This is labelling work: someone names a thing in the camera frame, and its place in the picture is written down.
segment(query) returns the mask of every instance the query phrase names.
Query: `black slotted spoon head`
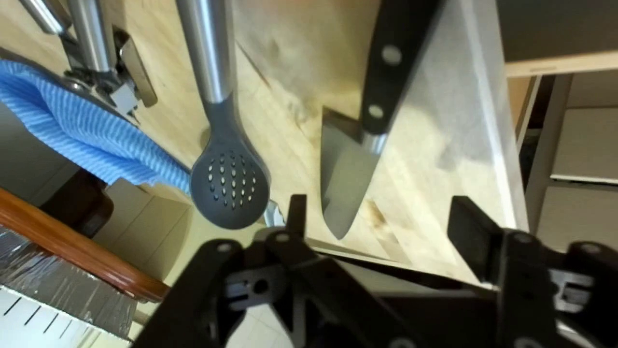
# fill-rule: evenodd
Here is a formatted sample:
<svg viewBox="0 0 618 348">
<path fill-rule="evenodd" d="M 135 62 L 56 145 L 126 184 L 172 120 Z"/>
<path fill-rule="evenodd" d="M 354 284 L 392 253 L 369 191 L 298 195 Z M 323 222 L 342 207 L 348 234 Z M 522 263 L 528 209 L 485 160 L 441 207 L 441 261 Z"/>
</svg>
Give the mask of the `black slotted spoon head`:
<svg viewBox="0 0 618 348">
<path fill-rule="evenodd" d="M 211 222 L 246 228 L 271 195 L 267 164 L 246 135 L 234 93 L 232 25 L 226 0 L 178 0 L 211 141 L 191 170 L 191 197 Z"/>
</svg>

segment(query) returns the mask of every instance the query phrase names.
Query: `blue towel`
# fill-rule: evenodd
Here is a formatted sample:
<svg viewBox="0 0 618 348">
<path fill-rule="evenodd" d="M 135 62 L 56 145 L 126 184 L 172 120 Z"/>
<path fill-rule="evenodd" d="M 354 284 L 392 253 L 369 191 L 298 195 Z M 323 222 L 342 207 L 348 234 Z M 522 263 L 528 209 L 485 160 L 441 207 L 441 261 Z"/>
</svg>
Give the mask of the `blue towel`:
<svg viewBox="0 0 618 348">
<path fill-rule="evenodd" d="M 139 127 L 29 64 L 0 62 L 0 102 L 43 143 L 107 184 L 118 178 L 190 191 L 186 170 Z"/>
</svg>

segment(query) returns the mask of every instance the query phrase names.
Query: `black knife handle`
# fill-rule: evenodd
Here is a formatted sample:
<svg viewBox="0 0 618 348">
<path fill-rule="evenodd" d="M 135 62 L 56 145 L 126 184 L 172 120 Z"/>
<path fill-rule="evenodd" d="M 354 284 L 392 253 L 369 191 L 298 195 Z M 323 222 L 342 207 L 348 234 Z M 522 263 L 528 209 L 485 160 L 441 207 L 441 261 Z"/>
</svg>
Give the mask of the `black knife handle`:
<svg viewBox="0 0 618 348">
<path fill-rule="evenodd" d="M 361 102 L 363 131 L 373 135 L 388 133 L 441 2 L 383 0 L 365 73 Z"/>
</svg>

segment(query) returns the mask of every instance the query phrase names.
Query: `knife blade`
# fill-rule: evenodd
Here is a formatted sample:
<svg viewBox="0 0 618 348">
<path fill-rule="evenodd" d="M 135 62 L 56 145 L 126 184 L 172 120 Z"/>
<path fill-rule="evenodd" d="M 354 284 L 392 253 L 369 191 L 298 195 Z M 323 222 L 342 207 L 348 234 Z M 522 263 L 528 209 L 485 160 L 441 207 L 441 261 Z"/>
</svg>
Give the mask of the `knife blade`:
<svg viewBox="0 0 618 348">
<path fill-rule="evenodd" d="M 383 0 L 369 48 L 360 122 L 323 108 L 323 214 L 338 240 L 348 234 L 365 199 L 441 4 L 443 0 Z"/>
</svg>

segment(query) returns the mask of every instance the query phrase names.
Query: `metal utensil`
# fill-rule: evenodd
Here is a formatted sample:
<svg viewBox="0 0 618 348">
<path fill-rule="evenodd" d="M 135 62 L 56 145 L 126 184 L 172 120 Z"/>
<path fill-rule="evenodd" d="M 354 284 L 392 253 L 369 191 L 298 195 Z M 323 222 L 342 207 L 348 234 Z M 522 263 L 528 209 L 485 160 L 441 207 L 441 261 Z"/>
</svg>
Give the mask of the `metal utensil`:
<svg viewBox="0 0 618 348">
<path fill-rule="evenodd" d="M 383 0 L 369 48 L 360 122 L 331 108 L 323 112 L 323 213 L 336 238 L 348 234 L 363 203 L 439 4 L 441 0 Z"/>
<path fill-rule="evenodd" d="M 226 0 L 178 0 L 211 141 L 193 164 L 191 197 L 222 228 L 244 228 L 265 213 L 269 172 L 246 135 L 234 87 L 232 23 Z"/>
</svg>

